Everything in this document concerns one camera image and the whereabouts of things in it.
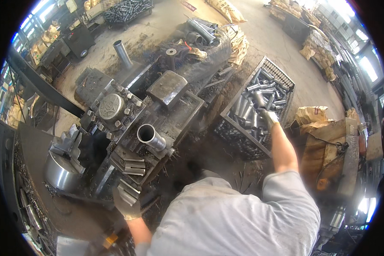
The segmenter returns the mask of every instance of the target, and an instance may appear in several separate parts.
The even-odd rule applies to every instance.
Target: wire cart
[[[121,25],[124,30],[127,30],[129,23],[140,14],[147,11],[152,14],[154,2],[153,0],[102,0],[101,8],[108,28]]]

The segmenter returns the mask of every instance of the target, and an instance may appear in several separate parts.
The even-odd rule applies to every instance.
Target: metal block
[[[147,94],[170,110],[188,89],[187,84],[182,76],[168,70],[148,88]]]

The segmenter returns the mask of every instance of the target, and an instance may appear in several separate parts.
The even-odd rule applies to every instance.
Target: factory floor
[[[222,110],[225,103],[241,86],[242,81],[266,55],[296,84],[291,109],[288,112],[288,123],[294,120],[296,110],[300,106],[328,106],[328,118],[334,120],[344,118],[342,101],[336,89],[325,82],[316,64],[307,61],[299,53],[302,46],[283,32],[281,24],[269,17],[268,9],[263,7],[263,3],[258,0],[230,0],[230,2],[248,20],[240,24],[240,27],[246,34],[250,46],[241,69],[236,72],[236,78],[226,87],[225,92],[215,104],[214,113]],[[135,20],[127,31],[120,28],[107,29],[95,39],[96,45],[90,48],[87,57],[74,64],[64,74],[65,77],[56,81],[56,88],[85,109],[86,107],[74,98],[74,92],[75,80],[86,67],[97,68],[113,77],[120,64],[112,46],[113,42],[121,39],[131,58],[142,57],[148,49],[155,48],[159,42],[167,38],[178,24],[186,21],[184,13],[186,14],[187,11],[179,1],[165,0],[155,4],[151,15]],[[60,136],[62,131],[68,130],[72,122],[78,122],[78,119],[65,110],[60,110],[56,135]],[[251,185],[246,193],[260,196],[262,178],[272,172],[271,161],[241,161],[230,150],[231,146],[233,147],[221,141],[210,129],[201,133],[189,133],[178,147],[174,157],[152,182],[162,188],[163,196],[156,205],[158,209],[152,208],[147,214],[150,215],[148,217],[150,225],[156,226],[162,216],[162,214],[156,214],[156,210],[163,213],[182,186],[192,181],[192,174],[186,171],[186,163],[190,160],[219,173],[230,182],[233,188],[237,187],[241,192]],[[172,183],[174,186],[160,186],[167,183]]]

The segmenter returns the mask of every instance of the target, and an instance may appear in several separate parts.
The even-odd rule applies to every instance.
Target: wire crate
[[[228,116],[230,108],[233,106],[235,101],[239,98],[239,95],[250,83],[252,77],[256,72],[263,68],[275,79],[282,82],[283,85],[290,88],[287,93],[287,104],[278,111],[276,111],[277,117],[279,118],[280,124],[284,127],[287,119],[287,111],[290,109],[293,99],[293,90],[294,82],[290,79],[276,64],[274,64],[266,56],[259,62],[257,67],[253,70],[251,75],[246,79],[245,83],[239,89],[235,97],[230,101],[229,105],[222,111],[220,114],[222,120],[219,125],[215,128],[215,133],[218,134],[221,138],[229,142],[237,151],[241,154],[244,160],[260,160],[271,157],[270,149],[270,134],[267,135],[267,138],[263,144],[259,143],[251,134],[249,134],[243,127],[236,123],[232,118]]]
[[[153,0],[102,0],[101,8],[104,20],[110,25],[128,25],[140,14],[152,13]]]

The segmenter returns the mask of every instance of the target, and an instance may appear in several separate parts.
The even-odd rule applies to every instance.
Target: worker
[[[271,132],[275,169],[263,182],[262,200],[242,195],[213,173],[218,177],[209,175],[183,188],[152,235],[139,202],[130,207],[113,191],[137,256],[311,254],[319,209],[302,183],[296,153],[276,114],[265,109],[260,114]]]

